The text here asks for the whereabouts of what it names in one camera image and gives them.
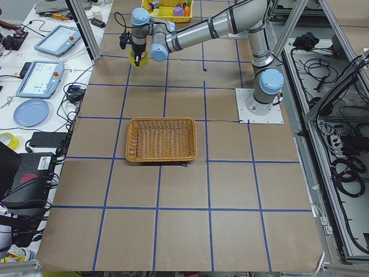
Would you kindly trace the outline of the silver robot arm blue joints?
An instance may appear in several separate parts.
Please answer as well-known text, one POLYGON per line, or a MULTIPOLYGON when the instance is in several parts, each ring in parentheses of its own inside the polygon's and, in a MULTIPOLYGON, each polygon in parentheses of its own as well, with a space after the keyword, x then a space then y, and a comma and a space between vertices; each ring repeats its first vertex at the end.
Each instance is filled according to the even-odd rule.
POLYGON ((199 23, 176 30, 167 20, 154 19, 144 8, 135 8, 131 14, 130 45, 145 46, 151 36, 150 56, 157 62, 164 61, 170 53, 217 39, 229 33, 247 32, 251 47, 256 86, 254 99, 269 104, 280 93, 284 77, 276 69, 275 57, 268 45, 264 14, 267 1, 241 1, 199 23))

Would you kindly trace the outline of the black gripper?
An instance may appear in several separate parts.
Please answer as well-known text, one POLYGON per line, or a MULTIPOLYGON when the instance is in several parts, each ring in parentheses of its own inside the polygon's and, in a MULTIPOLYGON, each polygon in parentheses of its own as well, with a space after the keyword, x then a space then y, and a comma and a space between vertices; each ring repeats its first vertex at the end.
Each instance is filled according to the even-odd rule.
POLYGON ((145 46, 133 46, 133 65, 143 66, 145 62, 145 46))

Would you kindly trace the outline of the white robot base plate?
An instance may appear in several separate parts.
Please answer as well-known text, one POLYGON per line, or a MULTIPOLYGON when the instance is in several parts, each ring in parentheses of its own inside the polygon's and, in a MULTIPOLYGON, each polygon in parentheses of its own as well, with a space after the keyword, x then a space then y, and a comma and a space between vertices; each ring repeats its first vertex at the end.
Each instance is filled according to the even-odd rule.
POLYGON ((240 123, 284 123, 278 96, 269 104, 260 104, 254 99, 254 89, 236 88, 235 95, 240 123))

